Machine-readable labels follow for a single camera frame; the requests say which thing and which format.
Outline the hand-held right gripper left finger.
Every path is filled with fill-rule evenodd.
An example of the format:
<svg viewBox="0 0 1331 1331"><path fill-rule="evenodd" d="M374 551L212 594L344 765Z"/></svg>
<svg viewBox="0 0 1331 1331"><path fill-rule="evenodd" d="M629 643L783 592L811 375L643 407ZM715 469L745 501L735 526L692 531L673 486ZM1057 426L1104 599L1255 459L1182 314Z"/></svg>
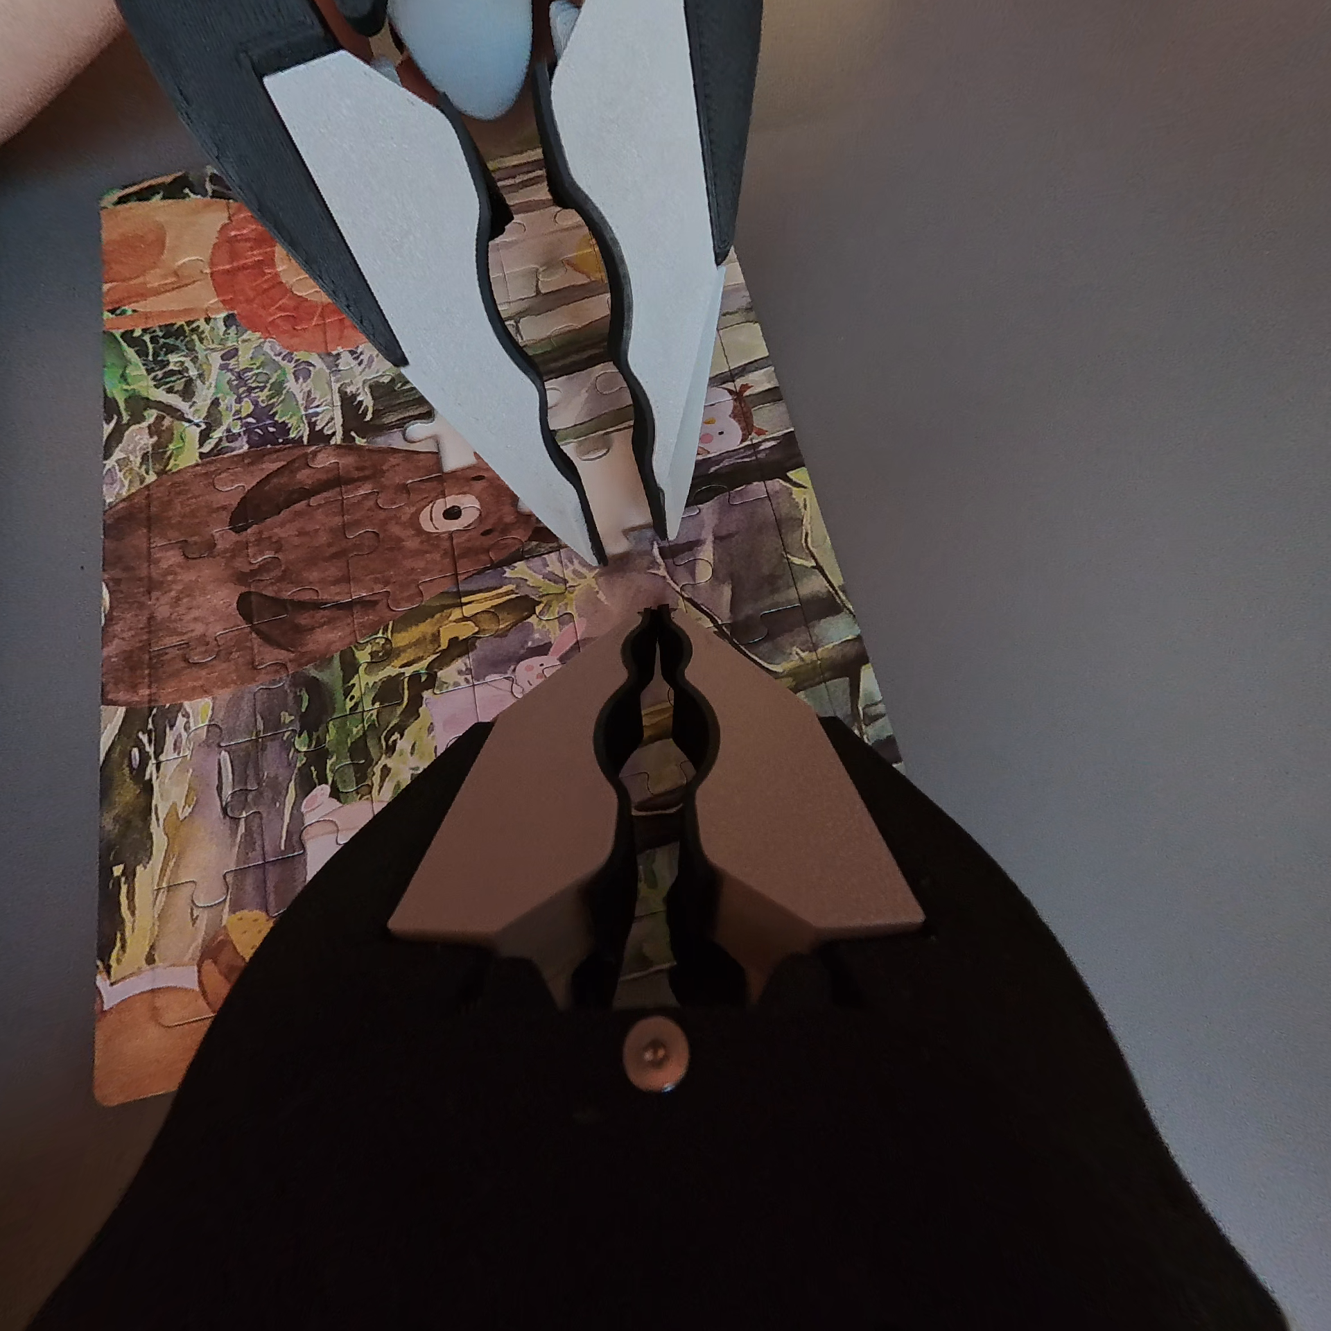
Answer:
<svg viewBox="0 0 1331 1331"><path fill-rule="evenodd" d="M621 770L643 738L658 621L615 626L491 724L390 930L525 957L559 1004L607 1008L639 892Z"/></svg>

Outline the animal jigsaw puzzle board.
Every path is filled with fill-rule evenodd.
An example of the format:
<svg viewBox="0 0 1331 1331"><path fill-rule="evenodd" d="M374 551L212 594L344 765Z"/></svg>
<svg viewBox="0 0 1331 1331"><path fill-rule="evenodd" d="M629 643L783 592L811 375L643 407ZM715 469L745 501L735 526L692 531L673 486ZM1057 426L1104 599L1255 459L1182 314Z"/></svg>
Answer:
<svg viewBox="0 0 1331 1331"><path fill-rule="evenodd" d="M173 1092L277 916L640 594L900 759L738 258L675 540L566 546L214 169L108 193L94 1096Z"/></svg>

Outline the person's left forearm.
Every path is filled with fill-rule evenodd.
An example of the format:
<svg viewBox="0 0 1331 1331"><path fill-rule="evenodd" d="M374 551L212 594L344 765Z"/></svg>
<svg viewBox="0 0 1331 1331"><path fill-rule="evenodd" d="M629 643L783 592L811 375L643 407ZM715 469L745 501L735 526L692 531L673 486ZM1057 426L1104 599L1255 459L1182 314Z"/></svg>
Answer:
<svg viewBox="0 0 1331 1331"><path fill-rule="evenodd" d="M2 142L124 30L114 1L2 1Z"/></svg>

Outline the grey desk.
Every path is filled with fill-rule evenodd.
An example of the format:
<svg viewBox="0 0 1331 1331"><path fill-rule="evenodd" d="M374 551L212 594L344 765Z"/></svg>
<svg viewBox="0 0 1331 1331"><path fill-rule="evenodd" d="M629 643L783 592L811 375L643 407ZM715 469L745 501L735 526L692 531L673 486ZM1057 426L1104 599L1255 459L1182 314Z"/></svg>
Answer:
<svg viewBox="0 0 1331 1331"><path fill-rule="evenodd" d="M906 773L1328 1328L1328 3L769 3L738 257Z"/></svg>

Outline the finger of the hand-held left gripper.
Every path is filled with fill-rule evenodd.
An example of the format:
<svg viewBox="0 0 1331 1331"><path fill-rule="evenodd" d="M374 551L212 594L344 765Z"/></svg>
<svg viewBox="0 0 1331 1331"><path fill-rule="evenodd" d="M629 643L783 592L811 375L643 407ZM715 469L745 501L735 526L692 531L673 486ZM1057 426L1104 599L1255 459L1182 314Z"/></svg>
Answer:
<svg viewBox="0 0 1331 1331"><path fill-rule="evenodd" d="M637 469L658 534L673 539L723 291L685 5L585 3L553 70L539 71L537 98L556 185L602 250Z"/></svg>
<svg viewBox="0 0 1331 1331"><path fill-rule="evenodd" d="M436 409L445 464L477 453L563 542L604 562L542 377L494 301L488 173L464 127L353 55L263 82L388 317L404 374Z"/></svg>

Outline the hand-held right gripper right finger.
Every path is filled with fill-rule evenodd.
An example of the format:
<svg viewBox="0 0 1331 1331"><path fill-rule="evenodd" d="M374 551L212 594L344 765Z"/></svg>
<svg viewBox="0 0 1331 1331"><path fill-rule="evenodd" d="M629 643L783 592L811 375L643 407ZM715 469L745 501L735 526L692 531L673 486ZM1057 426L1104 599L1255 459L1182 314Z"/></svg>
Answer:
<svg viewBox="0 0 1331 1331"><path fill-rule="evenodd" d="M673 741L692 765L667 893L670 989L681 1004L743 1004L789 955L924 924L805 702L669 610L661 672Z"/></svg>

